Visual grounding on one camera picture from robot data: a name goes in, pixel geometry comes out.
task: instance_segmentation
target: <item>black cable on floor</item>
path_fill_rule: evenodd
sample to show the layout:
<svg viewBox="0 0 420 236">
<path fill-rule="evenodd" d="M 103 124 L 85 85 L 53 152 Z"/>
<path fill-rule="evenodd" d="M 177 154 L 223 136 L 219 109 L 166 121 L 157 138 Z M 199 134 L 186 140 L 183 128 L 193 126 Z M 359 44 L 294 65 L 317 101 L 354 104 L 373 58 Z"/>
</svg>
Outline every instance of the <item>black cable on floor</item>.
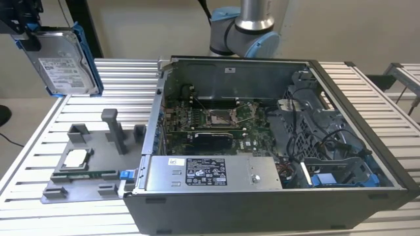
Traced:
<svg viewBox="0 0 420 236">
<path fill-rule="evenodd" d="M 6 139 L 11 144 L 15 144 L 15 145 L 18 145 L 18 146 L 21 146 L 21 147 L 25 147 L 22 144 L 14 142 L 5 134 L 0 133 L 0 136 L 3 136 L 5 139 Z"/>
</svg>

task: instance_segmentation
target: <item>floor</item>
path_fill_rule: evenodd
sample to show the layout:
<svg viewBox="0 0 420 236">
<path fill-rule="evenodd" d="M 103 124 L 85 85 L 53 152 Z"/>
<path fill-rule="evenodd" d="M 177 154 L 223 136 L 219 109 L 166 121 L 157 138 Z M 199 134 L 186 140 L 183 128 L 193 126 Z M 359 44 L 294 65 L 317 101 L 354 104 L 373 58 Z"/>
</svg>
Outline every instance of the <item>floor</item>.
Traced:
<svg viewBox="0 0 420 236">
<path fill-rule="evenodd" d="M 13 118 L 9 123 L 0 127 L 0 132 L 17 143 L 26 144 L 37 130 L 57 98 L 11 98 L 0 99 L 0 104 L 13 110 Z M 0 178 L 15 158 L 19 155 L 22 147 L 11 144 L 0 137 Z"/>
</svg>

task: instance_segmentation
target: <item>barcode sticker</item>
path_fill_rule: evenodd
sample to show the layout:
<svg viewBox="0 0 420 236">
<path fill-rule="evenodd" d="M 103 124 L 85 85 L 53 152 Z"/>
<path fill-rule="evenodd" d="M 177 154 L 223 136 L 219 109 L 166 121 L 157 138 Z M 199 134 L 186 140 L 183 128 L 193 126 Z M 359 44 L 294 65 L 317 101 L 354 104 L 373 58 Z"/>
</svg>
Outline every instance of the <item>barcode sticker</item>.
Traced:
<svg viewBox="0 0 420 236">
<path fill-rule="evenodd" d="M 57 88 L 85 88 L 83 74 L 73 58 L 41 58 L 39 61 Z"/>
<path fill-rule="evenodd" d="M 185 166 L 186 165 L 186 159 L 170 158 L 169 165 L 170 166 Z"/>
</svg>

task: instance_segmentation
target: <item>blue connector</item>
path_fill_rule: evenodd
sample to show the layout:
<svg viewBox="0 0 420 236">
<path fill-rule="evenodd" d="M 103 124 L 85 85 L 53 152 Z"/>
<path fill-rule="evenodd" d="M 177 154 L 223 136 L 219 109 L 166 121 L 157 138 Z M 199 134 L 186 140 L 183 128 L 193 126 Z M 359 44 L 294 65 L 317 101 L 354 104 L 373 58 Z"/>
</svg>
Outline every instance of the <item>blue connector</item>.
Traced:
<svg viewBox="0 0 420 236">
<path fill-rule="evenodd" d="M 134 180 L 135 170 L 126 170 L 121 173 L 121 180 Z"/>
</svg>

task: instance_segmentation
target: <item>motherboard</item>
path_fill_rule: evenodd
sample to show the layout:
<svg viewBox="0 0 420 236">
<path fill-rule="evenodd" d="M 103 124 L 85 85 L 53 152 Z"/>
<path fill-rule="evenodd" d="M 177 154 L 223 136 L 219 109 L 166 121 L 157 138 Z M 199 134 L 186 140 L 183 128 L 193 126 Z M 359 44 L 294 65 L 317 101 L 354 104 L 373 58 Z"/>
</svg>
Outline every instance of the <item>motherboard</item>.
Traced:
<svg viewBox="0 0 420 236">
<path fill-rule="evenodd" d="M 170 155 L 278 156 L 258 101 L 173 101 L 165 110 Z"/>
</svg>

